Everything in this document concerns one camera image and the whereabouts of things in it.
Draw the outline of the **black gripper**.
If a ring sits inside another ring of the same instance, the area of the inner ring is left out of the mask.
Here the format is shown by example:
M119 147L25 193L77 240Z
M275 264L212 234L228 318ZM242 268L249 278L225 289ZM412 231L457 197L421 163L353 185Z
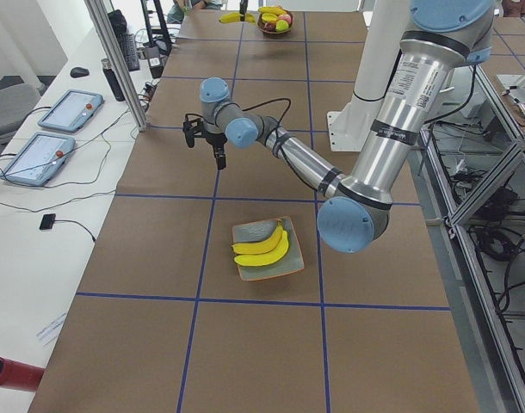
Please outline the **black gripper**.
M186 144L188 148L195 147L196 139L205 139L213 147L213 155L216 162L217 170L223 170L226 167L225 143L227 138L224 133L217 131L213 132L207 127L204 127L200 133L190 134L184 133Z

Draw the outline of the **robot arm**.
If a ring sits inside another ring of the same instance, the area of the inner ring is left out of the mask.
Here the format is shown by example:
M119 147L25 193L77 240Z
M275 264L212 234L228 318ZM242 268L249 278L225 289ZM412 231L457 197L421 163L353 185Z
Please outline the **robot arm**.
M227 83L210 77L200 86L202 114L183 122L187 145L205 139L219 169L226 142L256 142L282 159L326 202L319 209L320 237L336 251L367 248L386 230L391 189L451 70L488 59L495 4L492 1L412 1L399 42L401 56L380 110L352 172L343 174L296 139L271 116L249 114L230 97Z

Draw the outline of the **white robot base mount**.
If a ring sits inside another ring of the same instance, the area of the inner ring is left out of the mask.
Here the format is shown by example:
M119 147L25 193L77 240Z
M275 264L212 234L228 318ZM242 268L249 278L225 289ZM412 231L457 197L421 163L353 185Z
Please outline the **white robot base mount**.
M333 151L360 151L377 116L400 53L399 42L410 21L408 0L374 3L352 98L339 112L329 112Z

